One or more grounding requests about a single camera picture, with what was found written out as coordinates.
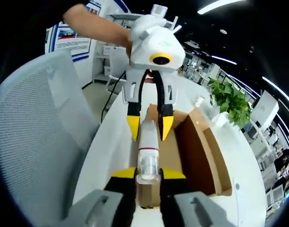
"white table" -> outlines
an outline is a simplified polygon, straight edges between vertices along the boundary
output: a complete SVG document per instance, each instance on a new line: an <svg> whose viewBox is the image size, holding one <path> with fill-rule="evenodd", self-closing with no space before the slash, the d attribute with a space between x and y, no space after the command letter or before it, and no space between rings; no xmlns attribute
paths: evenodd
<svg viewBox="0 0 289 227"><path fill-rule="evenodd" d="M176 110L189 113L197 96L210 101L209 92L185 78L177 77L178 97ZM141 121L144 120L149 104L157 104L156 86L145 84L142 91ZM75 190L73 203L94 189L103 189L111 174L118 169L136 166L137 144L131 138L126 121L127 105L121 95L114 101L101 124L89 149ZM212 199L222 206L228 219L236 226L262 227L266 216L266 197L263 179L255 156L244 135L229 123L222 128L211 128L228 167L233 185L231 196ZM162 217L159 209L136 208L132 226L160 227Z"/></svg>

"poster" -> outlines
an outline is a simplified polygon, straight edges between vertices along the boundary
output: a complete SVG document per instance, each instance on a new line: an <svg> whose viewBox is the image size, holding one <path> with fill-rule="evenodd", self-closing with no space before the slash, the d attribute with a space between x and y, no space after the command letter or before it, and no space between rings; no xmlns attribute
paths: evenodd
<svg viewBox="0 0 289 227"><path fill-rule="evenodd" d="M86 5L88 12L98 15L101 4L93 0ZM85 38L73 31L66 21L61 21L56 25L52 51L69 49L73 61L82 60L88 57L91 39Z"/></svg>

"cable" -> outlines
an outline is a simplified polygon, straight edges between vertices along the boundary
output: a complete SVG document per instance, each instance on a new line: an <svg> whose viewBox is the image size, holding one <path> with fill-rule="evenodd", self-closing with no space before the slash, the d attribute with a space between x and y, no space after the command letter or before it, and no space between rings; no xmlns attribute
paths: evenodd
<svg viewBox="0 0 289 227"><path fill-rule="evenodd" d="M112 89L112 91L111 91L111 94L110 94L110 96L109 96L109 98L108 98L105 106L104 106L103 109L102 109L102 112L101 112L101 123L102 123L102 120L103 120L103 112L106 110L106 106L107 106L108 102L111 100L112 94L113 94L113 92L115 91L115 88L116 88L116 86L117 86L118 81L119 81L124 75L125 75L125 71L124 71L123 74L118 78L118 80L116 80L116 83L115 83L115 85L114 85L114 87L113 87L113 89Z"/></svg>

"ceiling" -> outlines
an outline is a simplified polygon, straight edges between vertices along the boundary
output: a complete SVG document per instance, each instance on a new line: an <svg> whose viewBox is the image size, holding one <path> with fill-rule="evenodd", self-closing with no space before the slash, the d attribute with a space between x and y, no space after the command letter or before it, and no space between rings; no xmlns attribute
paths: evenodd
<svg viewBox="0 0 289 227"><path fill-rule="evenodd" d="M280 92L262 79L267 77L289 96L289 1L246 0L226 5L206 14L197 11L216 0L124 0L132 13L149 14L153 4L167 6L165 18L182 26L176 33L184 44L193 40L199 52L206 52L237 63L201 54L207 62L218 64L257 93L267 90L289 108ZM184 45L188 51L194 49ZM280 104L279 114L289 126L289 112Z"/></svg>

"open cardboard box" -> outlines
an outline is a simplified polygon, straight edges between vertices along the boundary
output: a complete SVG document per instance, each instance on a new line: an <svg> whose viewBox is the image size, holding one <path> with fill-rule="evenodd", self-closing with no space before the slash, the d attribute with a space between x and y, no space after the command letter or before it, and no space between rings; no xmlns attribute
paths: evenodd
<svg viewBox="0 0 289 227"><path fill-rule="evenodd" d="M146 119L158 123L157 106ZM174 123L164 141L159 138L159 167L182 172L190 189L209 196L231 195L228 170L217 141L198 109L174 112ZM139 205L160 206L160 185L139 185Z"/></svg>

